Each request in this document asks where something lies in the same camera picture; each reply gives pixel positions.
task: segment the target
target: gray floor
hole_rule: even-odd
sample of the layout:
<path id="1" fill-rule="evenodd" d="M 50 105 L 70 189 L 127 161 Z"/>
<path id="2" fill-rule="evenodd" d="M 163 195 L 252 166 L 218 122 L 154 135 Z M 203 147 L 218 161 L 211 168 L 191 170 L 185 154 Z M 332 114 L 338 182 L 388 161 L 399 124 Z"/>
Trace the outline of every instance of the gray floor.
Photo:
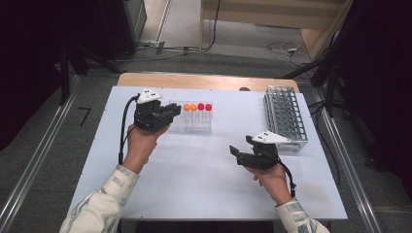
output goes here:
<path id="1" fill-rule="evenodd" d="M 277 38 L 273 36 L 273 42 L 301 40 L 293 33 L 286 33 L 286 35 L 290 35 L 290 37 Z M 219 37 L 216 44 L 223 46 L 223 44 L 220 44 Z M 247 45 L 242 47 L 244 47 L 244 50 L 255 50 L 248 48 L 250 46 Z M 266 52 L 269 51 L 260 50 L 261 56 L 258 55 L 258 52 L 254 52 L 252 56 L 247 56 L 247 53 L 227 54 L 211 51 L 176 56 L 169 59 L 143 61 L 142 59 L 159 58 L 159 56 L 155 56 L 155 50 L 145 49 L 137 51 L 128 61 L 117 62 L 115 65 L 129 72 L 216 74 L 257 78 L 281 77 L 296 68 L 296 65 L 288 61 L 282 54 L 277 57 L 267 57 Z M 165 51 L 161 56 L 174 54 L 177 53 Z M 89 66 L 90 71 L 86 77 L 82 77 L 78 95 L 61 125 L 44 164 L 24 199 L 9 232 L 57 232 L 62 220 L 65 218 L 76 189 L 76 181 L 82 173 L 88 150 L 104 111 L 111 87 L 116 85 L 119 78 L 119 74 L 111 73 L 94 62 L 90 62 Z M 316 102 L 313 87 L 305 79 L 308 79 L 306 74 L 295 78 L 299 83 L 300 91 L 305 95 L 307 103 L 311 104 Z M 46 132 L 57 110 L 59 97 L 60 92 L 58 90 L 37 114 L 27 122 L 12 144 L 0 151 L 0 203 L 2 205 Z M 85 111 L 79 110 L 79 107 L 91 108 L 91 112 L 82 126 L 80 124 L 84 119 Z M 342 117 L 339 109 L 334 109 L 334 111 L 339 131 L 370 202 L 376 210 L 383 231 L 412 232 L 412 222 L 410 221 L 412 203 L 403 190 L 400 180 L 392 173 L 379 171 L 373 166 L 364 166 L 363 163 L 368 159 L 368 155 L 356 128 L 349 119 Z M 322 120 L 320 124 L 321 132 L 326 137 L 327 143 L 332 147 L 332 152 L 335 155 Z M 325 144 L 324 149 L 332 174 L 337 179 L 337 170 Z M 343 190 L 341 197 L 349 218 L 334 221 L 331 224 L 332 232 L 366 232 L 345 174 L 341 168 L 339 168 L 339 172 L 341 175 L 340 187 Z M 126 221 L 124 223 L 124 232 L 133 232 L 133 227 L 134 222 Z M 279 230 L 281 229 L 279 222 L 275 224 L 275 227 L 275 232 L 284 232 Z"/>

